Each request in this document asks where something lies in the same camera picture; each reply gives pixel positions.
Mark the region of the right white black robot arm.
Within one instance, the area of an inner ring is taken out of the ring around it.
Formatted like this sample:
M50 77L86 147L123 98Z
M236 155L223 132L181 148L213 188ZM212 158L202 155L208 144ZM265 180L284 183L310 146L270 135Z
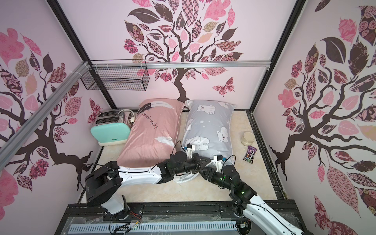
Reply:
M207 166L200 175L208 182L228 189L233 200L234 214L246 217L268 235L305 235L306 232L285 220L274 211L249 185L241 180L233 165L219 172Z

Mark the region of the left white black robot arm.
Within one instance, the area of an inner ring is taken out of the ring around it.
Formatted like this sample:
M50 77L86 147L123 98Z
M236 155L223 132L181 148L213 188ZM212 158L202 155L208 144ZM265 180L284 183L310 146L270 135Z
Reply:
M85 178L86 203L89 207L102 206L107 213L128 213L125 196L117 193L125 186L164 184L183 173L197 174L211 163L211 159L194 153L190 158L184 151L147 168L129 168L110 161Z

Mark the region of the pink good night pillow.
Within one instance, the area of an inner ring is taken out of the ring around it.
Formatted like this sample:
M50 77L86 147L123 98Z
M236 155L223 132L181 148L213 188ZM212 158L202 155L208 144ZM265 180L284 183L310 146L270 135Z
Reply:
M177 141L184 107L185 103L174 99L144 100L117 164L151 167L168 159Z

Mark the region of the grey polar bear pillow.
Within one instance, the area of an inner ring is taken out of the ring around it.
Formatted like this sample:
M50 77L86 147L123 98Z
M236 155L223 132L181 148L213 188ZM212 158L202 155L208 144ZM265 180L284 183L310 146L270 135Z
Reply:
M210 100L187 100L189 113L186 120L182 146L195 145L194 153L213 160L216 155L226 158L224 165L233 163L230 121L235 105Z

